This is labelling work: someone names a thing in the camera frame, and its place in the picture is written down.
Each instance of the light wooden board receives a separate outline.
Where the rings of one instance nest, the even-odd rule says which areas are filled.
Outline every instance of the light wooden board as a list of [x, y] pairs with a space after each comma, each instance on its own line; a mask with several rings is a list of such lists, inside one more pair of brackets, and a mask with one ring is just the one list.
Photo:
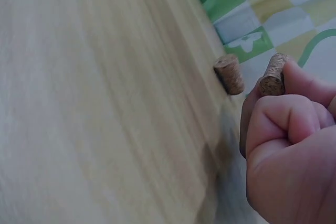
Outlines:
[[212, 223], [222, 54], [197, 0], [0, 0], [0, 223]]

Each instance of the wine cork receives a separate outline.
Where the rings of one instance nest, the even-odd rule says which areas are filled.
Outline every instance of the wine cork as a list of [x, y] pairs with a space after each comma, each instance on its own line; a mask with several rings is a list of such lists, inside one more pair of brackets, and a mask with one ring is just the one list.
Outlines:
[[237, 56], [230, 54], [220, 57], [214, 64], [214, 71], [228, 94], [236, 95], [244, 91], [245, 85]]
[[285, 93], [285, 84], [283, 82], [282, 70], [290, 57], [283, 54], [275, 54], [262, 77], [259, 89], [261, 95], [283, 95]]

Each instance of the yellow square pattern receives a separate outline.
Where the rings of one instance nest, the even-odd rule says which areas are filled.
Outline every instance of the yellow square pattern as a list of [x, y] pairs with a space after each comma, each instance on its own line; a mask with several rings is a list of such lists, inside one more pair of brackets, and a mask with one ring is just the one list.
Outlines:
[[320, 26], [335, 18], [336, 0], [312, 0], [301, 5], [310, 15], [315, 26]]
[[249, 3], [261, 23], [264, 23], [275, 13], [293, 7], [290, 0], [249, 0]]
[[277, 52], [291, 55], [295, 61], [299, 61], [307, 44], [317, 35], [316, 30], [308, 31], [289, 42], [276, 47]]

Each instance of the fabric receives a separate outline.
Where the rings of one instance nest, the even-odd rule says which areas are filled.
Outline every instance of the fabric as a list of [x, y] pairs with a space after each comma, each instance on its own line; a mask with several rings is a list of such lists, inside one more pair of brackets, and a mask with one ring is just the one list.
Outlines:
[[336, 0], [200, 0], [227, 53], [239, 57], [248, 93], [277, 52], [336, 82]]

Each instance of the hand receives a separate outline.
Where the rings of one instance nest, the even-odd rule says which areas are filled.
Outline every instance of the hand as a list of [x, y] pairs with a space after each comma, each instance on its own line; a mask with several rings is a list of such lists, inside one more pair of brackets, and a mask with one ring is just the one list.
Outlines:
[[257, 84], [243, 105], [248, 200], [271, 224], [335, 224], [336, 86], [294, 62], [283, 74], [286, 95], [261, 98]]

